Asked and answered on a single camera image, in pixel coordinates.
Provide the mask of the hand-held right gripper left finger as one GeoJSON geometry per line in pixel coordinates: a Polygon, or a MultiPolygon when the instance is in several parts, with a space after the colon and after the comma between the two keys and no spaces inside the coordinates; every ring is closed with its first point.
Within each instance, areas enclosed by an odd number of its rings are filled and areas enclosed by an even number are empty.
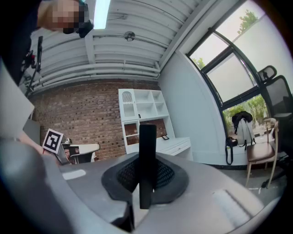
{"type": "Polygon", "coordinates": [[[118,234],[134,230],[131,206],[106,193],[93,163],[58,166],[54,156],[0,140],[0,181],[9,199],[41,234],[118,234]]]}

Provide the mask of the person's black clothing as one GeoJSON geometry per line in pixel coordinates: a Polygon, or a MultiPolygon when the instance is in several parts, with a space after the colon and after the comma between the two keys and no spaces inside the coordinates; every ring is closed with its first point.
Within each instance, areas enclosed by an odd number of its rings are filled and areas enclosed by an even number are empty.
{"type": "Polygon", "coordinates": [[[40,5],[54,0],[0,0],[0,60],[19,85],[22,63],[31,48],[40,5]]]}

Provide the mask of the black jacket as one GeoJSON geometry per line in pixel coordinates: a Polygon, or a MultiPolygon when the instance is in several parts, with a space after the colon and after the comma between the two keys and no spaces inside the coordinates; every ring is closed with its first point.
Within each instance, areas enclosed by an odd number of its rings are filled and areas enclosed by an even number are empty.
{"type": "Polygon", "coordinates": [[[232,123],[234,126],[234,133],[235,134],[237,133],[238,124],[239,124],[240,120],[243,118],[244,118],[245,122],[251,122],[253,120],[252,115],[250,113],[248,113],[247,111],[240,111],[232,116],[232,123]]]}

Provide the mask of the black bag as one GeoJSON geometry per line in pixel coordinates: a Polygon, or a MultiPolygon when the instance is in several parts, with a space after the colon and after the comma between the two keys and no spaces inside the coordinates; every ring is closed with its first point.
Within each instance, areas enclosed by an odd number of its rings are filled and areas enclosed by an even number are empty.
{"type": "Polygon", "coordinates": [[[233,147],[238,145],[237,139],[232,137],[227,137],[225,141],[225,154],[226,154],[226,163],[231,165],[233,163],[233,147]],[[230,149],[230,161],[228,160],[228,149],[230,149]]]}

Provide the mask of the black picture frame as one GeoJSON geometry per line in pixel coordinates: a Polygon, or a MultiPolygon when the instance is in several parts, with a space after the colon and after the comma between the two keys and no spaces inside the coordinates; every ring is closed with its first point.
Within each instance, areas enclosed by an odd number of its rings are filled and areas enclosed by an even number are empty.
{"type": "Polygon", "coordinates": [[[156,135],[154,124],[140,125],[139,135],[139,196],[140,209],[148,210],[152,203],[156,169],[156,135]]]}

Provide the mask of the white side table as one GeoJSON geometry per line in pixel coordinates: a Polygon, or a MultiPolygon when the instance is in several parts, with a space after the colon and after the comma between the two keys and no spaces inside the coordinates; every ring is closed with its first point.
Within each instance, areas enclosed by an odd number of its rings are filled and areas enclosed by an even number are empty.
{"type": "Polygon", "coordinates": [[[99,150],[99,144],[72,144],[69,147],[69,159],[75,164],[94,162],[93,154],[99,150]]]}

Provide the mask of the white shelf unit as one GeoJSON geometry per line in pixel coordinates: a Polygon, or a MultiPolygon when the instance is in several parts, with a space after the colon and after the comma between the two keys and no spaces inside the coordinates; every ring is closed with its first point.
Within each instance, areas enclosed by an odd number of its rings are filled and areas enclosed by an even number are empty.
{"type": "Polygon", "coordinates": [[[160,90],[119,89],[119,111],[128,154],[139,150],[138,143],[129,142],[135,142],[139,138],[141,123],[163,120],[166,135],[175,138],[167,105],[160,90]]]}

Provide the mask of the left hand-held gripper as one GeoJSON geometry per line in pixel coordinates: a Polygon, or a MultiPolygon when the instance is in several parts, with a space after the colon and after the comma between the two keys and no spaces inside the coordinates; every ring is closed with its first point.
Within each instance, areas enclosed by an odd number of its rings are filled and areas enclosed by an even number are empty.
{"type": "Polygon", "coordinates": [[[43,149],[52,153],[60,165],[77,164],[76,147],[71,146],[72,140],[52,129],[48,129],[43,141],[43,149]]]}

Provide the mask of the black framed window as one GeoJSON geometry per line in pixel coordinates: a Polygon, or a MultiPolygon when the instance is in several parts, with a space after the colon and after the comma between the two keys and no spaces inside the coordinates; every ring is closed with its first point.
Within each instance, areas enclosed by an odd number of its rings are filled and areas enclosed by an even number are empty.
{"type": "Polygon", "coordinates": [[[257,0],[218,0],[226,7],[221,16],[211,13],[204,21],[206,33],[188,53],[216,95],[227,135],[241,138],[232,117],[246,111],[253,117],[252,135],[262,137],[268,105],[260,94],[257,72],[274,66],[286,73],[287,47],[257,0]]]}

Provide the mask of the wooden chair brown seat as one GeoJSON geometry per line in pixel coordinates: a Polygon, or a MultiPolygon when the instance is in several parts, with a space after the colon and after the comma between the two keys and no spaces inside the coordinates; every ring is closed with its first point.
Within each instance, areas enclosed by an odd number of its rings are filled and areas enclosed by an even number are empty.
{"type": "Polygon", "coordinates": [[[278,121],[274,118],[268,118],[265,120],[266,122],[266,130],[267,130],[267,141],[259,144],[249,145],[247,147],[247,178],[246,178],[246,184],[248,185],[249,178],[250,178],[250,172],[252,165],[257,164],[265,164],[265,168],[267,167],[267,164],[270,162],[273,162],[271,175],[266,183],[265,187],[268,189],[271,181],[273,179],[273,175],[275,172],[275,167],[277,163],[277,153],[278,153],[278,147],[279,147],[279,127],[278,127],[278,121]],[[275,147],[273,147],[270,144],[269,141],[269,133],[268,133],[268,124],[273,125],[273,132],[275,134],[275,147]]]}

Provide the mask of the ceiling light strip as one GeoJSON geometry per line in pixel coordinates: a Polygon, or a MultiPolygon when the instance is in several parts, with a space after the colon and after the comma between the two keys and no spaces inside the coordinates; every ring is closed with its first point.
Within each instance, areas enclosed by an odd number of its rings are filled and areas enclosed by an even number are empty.
{"type": "Polygon", "coordinates": [[[94,10],[95,30],[105,29],[111,0],[96,0],[94,10]]]}

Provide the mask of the black mesh office chair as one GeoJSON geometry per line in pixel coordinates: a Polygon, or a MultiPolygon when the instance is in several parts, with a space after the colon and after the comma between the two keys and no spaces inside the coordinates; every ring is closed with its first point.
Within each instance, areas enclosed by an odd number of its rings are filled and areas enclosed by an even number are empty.
{"type": "Polygon", "coordinates": [[[285,77],[277,75],[277,70],[272,65],[260,70],[258,76],[261,84],[260,94],[266,102],[269,115],[278,121],[276,151],[287,155],[283,160],[276,162],[283,171],[273,176],[272,180],[283,176],[289,178],[289,171],[293,169],[293,94],[285,77]]]}

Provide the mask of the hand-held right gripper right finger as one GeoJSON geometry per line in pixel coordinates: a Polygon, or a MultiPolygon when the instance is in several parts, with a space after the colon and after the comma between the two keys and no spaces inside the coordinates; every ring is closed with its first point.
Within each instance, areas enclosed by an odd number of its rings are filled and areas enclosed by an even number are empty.
{"type": "Polygon", "coordinates": [[[174,202],[151,207],[135,234],[252,234],[274,209],[218,169],[161,154],[185,169],[189,184],[174,202]]]}

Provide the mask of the person's left forearm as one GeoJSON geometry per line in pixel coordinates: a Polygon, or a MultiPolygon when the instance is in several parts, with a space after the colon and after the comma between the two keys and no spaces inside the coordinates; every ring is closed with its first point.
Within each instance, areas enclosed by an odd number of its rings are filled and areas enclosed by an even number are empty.
{"type": "Polygon", "coordinates": [[[21,133],[18,136],[18,139],[20,142],[33,147],[35,150],[39,152],[39,154],[45,153],[44,149],[39,144],[35,143],[32,139],[30,139],[24,131],[21,131],[21,133]]]}

